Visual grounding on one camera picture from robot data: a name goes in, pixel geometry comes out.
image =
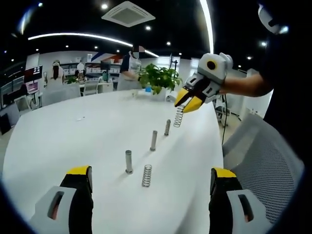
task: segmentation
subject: green leaves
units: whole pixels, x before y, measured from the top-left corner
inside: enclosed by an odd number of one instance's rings
[[[150,83],[153,94],[159,94],[162,87],[172,91],[182,82],[182,79],[178,77],[179,73],[174,69],[159,68],[152,63],[143,68],[139,76],[143,87]]]

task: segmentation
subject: hand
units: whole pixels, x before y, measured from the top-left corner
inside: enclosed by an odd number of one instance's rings
[[[140,77],[138,76],[138,74],[135,74],[135,75],[134,75],[134,80],[139,80],[139,78],[140,78]]]

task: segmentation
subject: metal spring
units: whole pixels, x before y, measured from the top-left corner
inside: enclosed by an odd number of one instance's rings
[[[171,120],[169,119],[169,120],[167,120],[167,123],[166,123],[165,136],[169,135],[170,124],[171,124]]]
[[[178,128],[181,126],[182,123],[182,118],[183,118],[183,109],[185,106],[180,105],[177,108],[177,112],[176,112],[176,116],[175,116],[175,120],[174,120],[174,127]]]
[[[152,166],[145,165],[142,179],[142,187],[149,187],[151,184]]]

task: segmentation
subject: display screen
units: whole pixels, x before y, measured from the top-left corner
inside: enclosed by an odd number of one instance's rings
[[[42,78],[42,66],[32,67],[24,72],[24,82],[28,83]]]

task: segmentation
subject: metal cylinder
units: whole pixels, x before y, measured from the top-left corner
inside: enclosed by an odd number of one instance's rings
[[[126,173],[127,174],[132,174],[133,172],[131,157],[132,157],[131,150],[126,150]]]
[[[171,120],[169,119],[169,120],[167,120],[167,123],[166,123],[165,136],[169,135],[170,124],[171,124]]]
[[[153,137],[152,137],[152,145],[150,147],[150,151],[156,150],[156,139],[157,139],[157,131],[153,131]]]

